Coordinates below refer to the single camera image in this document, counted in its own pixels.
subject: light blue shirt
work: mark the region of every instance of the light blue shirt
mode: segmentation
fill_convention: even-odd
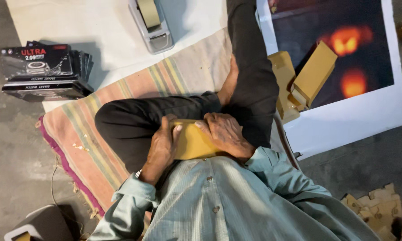
[[[225,156],[182,161],[158,191],[132,174],[112,200],[90,241],[137,240],[152,206],[143,240],[379,240],[285,154],[266,148],[245,167]]]

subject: shirt cuff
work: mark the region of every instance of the shirt cuff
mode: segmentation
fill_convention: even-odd
[[[275,164],[286,161],[286,153],[276,152],[269,148],[258,147],[245,166],[251,172],[263,172],[271,169]]]
[[[118,190],[112,196],[112,202],[122,198],[123,195],[130,195],[139,200],[141,205],[152,203],[153,207],[157,207],[159,202],[156,198],[156,189],[154,186],[140,181],[135,173],[131,174],[128,179],[122,183]]]

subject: man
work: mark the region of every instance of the man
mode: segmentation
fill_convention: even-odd
[[[97,113],[98,131],[133,174],[90,240],[137,240],[152,208],[144,240],[378,240],[270,149],[279,88],[256,1],[228,0],[227,8],[235,58],[218,94],[118,100]],[[196,125],[230,156],[174,160],[182,127],[170,130],[170,121],[203,117]]]

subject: packing tape roll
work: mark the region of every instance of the packing tape roll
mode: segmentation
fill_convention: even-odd
[[[161,24],[158,10],[153,0],[137,0],[137,3],[147,28]]]

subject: pink border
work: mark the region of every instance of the pink border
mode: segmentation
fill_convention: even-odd
[[[46,129],[43,125],[43,116],[39,118],[40,121],[40,132],[42,133],[43,138],[49,143],[50,147],[59,155],[61,158],[61,165],[63,166],[65,172],[73,179],[73,181],[76,183],[77,187],[83,191],[86,196],[88,196],[88,199],[91,201],[92,205],[95,208],[98,208],[98,214],[100,216],[104,216],[104,210],[98,203],[97,199],[94,197],[94,195],[91,193],[91,191],[82,183],[80,178],[77,176],[77,174],[70,168],[69,162],[67,161],[64,152],[59,148],[57,142],[46,132]]]

